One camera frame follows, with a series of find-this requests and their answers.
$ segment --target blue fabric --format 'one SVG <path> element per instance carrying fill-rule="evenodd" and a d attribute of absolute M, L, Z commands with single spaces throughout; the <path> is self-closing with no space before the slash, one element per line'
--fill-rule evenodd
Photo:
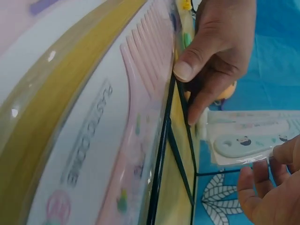
<path fill-rule="evenodd" d="M 225 101 L 223 110 L 300 110 L 298 21 L 300 0 L 257 0 L 255 44 L 248 73 L 238 81 L 236 92 Z M 223 169 L 210 164 L 208 147 L 202 142 L 199 172 Z M 251 224 L 236 201 L 238 175 L 233 172 L 199 178 L 195 225 Z M 222 199 L 225 189 L 233 191 Z"/>

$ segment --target yellow plastic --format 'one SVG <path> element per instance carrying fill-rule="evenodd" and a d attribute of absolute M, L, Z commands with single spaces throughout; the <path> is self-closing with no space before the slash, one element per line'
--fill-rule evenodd
<path fill-rule="evenodd" d="M 236 84 L 237 84 L 236 81 L 233 82 L 225 91 L 222 92 L 221 95 L 219 95 L 219 97 L 216 100 L 222 100 L 222 99 L 230 98 L 233 95 L 234 91 L 235 91 Z"/>
<path fill-rule="evenodd" d="M 188 0 L 176 0 L 181 24 L 182 34 L 188 33 L 193 39 L 195 36 L 194 21 L 190 10 L 192 9 L 191 2 Z"/>
<path fill-rule="evenodd" d="M 51 146 L 53 132 L 61 126 L 77 93 L 111 43 L 144 3 L 123 0 L 103 12 L 103 18 L 55 65 L 28 103 L 0 156 L 1 225 L 24 224 L 38 184 L 32 178 L 45 165 L 45 151 Z"/>

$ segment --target comb teeth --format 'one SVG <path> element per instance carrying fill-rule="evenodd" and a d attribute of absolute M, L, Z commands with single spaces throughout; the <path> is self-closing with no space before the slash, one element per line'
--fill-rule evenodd
<path fill-rule="evenodd" d="M 172 29 L 166 4 L 156 1 L 120 46 L 129 80 L 129 117 L 98 225 L 125 224 L 127 216 L 120 213 L 119 208 L 116 211 L 116 200 L 118 207 L 127 207 L 127 198 L 142 202 L 133 189 L 143 187 L 137 175 L 142 175 L 146 155 L 143 145 L 149 125 L 145 124 L 145 117 L 151 115 L 149 105 L 161 102 L 163 97 L 163 87 L 172 66 Z M 155 119 L 159 112 L 152 114 L 155 116 L 149 118 Z"/>
<path fill-rule="evenodd" d="M 132 30 L 133 36 L 127 37 L 133 63 L 151 97 L 159 89 L 161 81 L 166 80 L 172 63 L 173 33 L 170 31 L 173 27 L 167 10 L 169 4 L 169 0 L 155 0 L 141 19 L 141 24 Z"/>

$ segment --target wire display rack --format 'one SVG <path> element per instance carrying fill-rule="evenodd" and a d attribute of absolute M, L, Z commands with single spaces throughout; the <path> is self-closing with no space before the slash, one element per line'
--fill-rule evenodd
<path fill-rule="evenodd" d="M 172 100 L 173 100 L 173 93 L 175 88 L 175 82 L 177 83 L 178 91 L 179 91 L 179 97 L 180 102 L 182 106 L 183 115 L 185 118 L 185 125 L 187 130 L 187 137 L 189 142 L 189 148 L 191 151 L 192 156 L 192 163 L 194 168 L 194 184 L 193 189 L 191 190 L 188 185 L 188 178 L 186 175 L 186 171 L 183 166 L 182 159 L 180 157 L 180 153 L 177 147 L 176 139 L 174 137 L 174 133 L 171 127 L 171 107 L 172 107 Z M 157 151 L 157 159 L 154 169 L 154 175 L 153 175 L 153 183 L 152 183 L 152 191 L 150 195 L 150 203 L 149 203 L 149 211 L 147 216 L 147 225 L 154 225 L 155 224 L 155 218 L 156 218 L 156 212 L 158 207 L 158 198 L 159 198 L 159 191 L 160 191 L 160 185 L 162 181 L 162 174 L 163 174 L 163 168 L 164 168 L 164 159 L 165 159 L 165 148 L 167 141 L 169 142 L 172 153 L 175 157 L 175 161 L 177 164 L 177 167 L 179 169 L 182 181 L 184 183 L 189 202 L 192 206 L 191 210 L 191 218 L 193 218 L 194 214 L 194 206 L 195 206 L 195 193 L 196 193 L 196 177 L 197 177 L 197 166 L 196 166 L 196 159 L 195 159 L 195 152 L 194 152 L 194 146 L 193 146 L 193 140 L 191 135 L 190 126 L 187 122 L 187 111 L 188 109 L 188 102 L 186 101 L 184 97 L 184 90 L 183 90 L 183 84 L 175 79 L 174 74 L 172 74 L 171 80 L 170 80 L 170 86 L 169 86 L 169 93 L 168 98 L 166 102 L 166 109 L 165 109 L 165 116 L 163 120 L 162 130 L 161 130 L 161 137 L 159 141 L 158 151 Z"/>

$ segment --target black wire rack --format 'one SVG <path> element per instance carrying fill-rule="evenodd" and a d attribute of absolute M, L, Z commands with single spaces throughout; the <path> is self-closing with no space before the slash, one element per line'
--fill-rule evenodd
<path fill-rule="evenodd" d="M 183 115 L 185 118 L 185 125 L 186 125 L 186 130 L 187 130 L 189 147 L 191 150 L 192 163 L 193 163 L 193 168 L 194 168 L 193 190 L 191 190 L 188 185 L 187 175 L 186 175 L 186 172 L 185 172 L 185 169 L 183 166 L 183 162 L 182 162 L 182 159 L 180 157 L 179 150 L 177 147 L 176 139 L 174 137 L 174 133 L 173 133 L 172 127 L 171 127 L 172 121 L 171 121 L 170 114 L 171 114 L 175 82 L 177 83 L 177 87 L 178 87 L 178 91 L 179 91 L 182 112 L 183 112 Z M 188 125 L 188 121 L 187 121 L 187 114 L 188 114 L 188 102 L 184 97 L 183 83 L 176 80 L 175 76 L 172 75 L 171 81 L 170 81 L 167 103 L 166 103 L 165 116 L 164 116 L 164 120 L 163 120 L 162 132 L 161 132 L 160 142 L 159 142 L 158 151 L 157 151 L 157 159 L 156 159 L 156 164 L 155 164 L 155 169 L 154 169 L 152 191 L 151 191 L 151 195 L 150 195 L 149 211 L 148 211 L 147 222 L 146 222 L 147 225 L 155 224 L 155 218 L 156 218 L 157 207 L 158 207 L 159 191 L 160 191 L 160 185 L 161 185 L 163 167 L 164 167 L 165 147 L 166 147 L 167 141 L 169 142 L 170 147 L 172 149 L 177 167 L 181 174 L 182 181 L 184 183 L 190 204 L 192 206 L 191 222 L 190 222 L 191 225 L 193 224 L 193 221 L 194 221 L 193 219 L 194 219 L 194 207 L 196 204 L 195 195 L 196 195 L 196 188 L 197 188 L 196 187 L 197 177 L 210 176 L 210 175 L 216 175 L 216 174 L 221 174 L 221 173 L 236 173 L 236 172 L 240 171 L 239 169 L 234 169 L 234 170 L 233 169 L 229 169 L 229 170 L 224 169 L 224 170 L 216 171 L 216 172 L 207 172 L 207 173 L 199 173 L 198 172 L 197 166 L 196 166 L 196 159 L 195 159 L 195 152 L 194 152 L 191 130 L 190 130 L 190 126 Z"/>

